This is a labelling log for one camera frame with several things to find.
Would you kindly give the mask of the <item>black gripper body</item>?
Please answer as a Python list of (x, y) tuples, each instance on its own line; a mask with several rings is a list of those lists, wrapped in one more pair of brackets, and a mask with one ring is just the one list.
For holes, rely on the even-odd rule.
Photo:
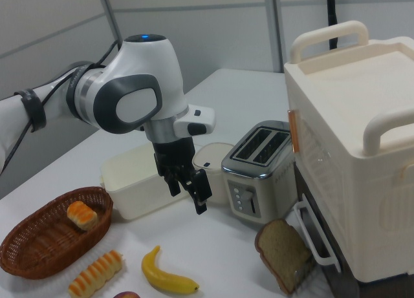
[(155, 163), (159, 175), (183, 171), (185, 175), (194, 171), (193, 157), (195, 147), (193, 138), (180, 138), (170, 143), (153, 143)]

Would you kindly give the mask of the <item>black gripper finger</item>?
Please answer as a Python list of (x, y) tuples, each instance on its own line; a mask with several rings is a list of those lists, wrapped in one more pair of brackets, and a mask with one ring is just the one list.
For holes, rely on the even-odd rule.
[(165, 170), (165, 172), (164, 172), (164, 181), (168, 185), (169, 192), (170, 192), (171, 196), (175, 197), (178, 194), (180, 194), (180, 192), (181, 192), (180, 184), (175, 179), (174, 174), (169, 169)]
[(207, 200), (212, 196), (212, 190), (204, 169), (192, 169), (185, 181), (185, 189), (193, 200), (198, 215), (207, 211)]

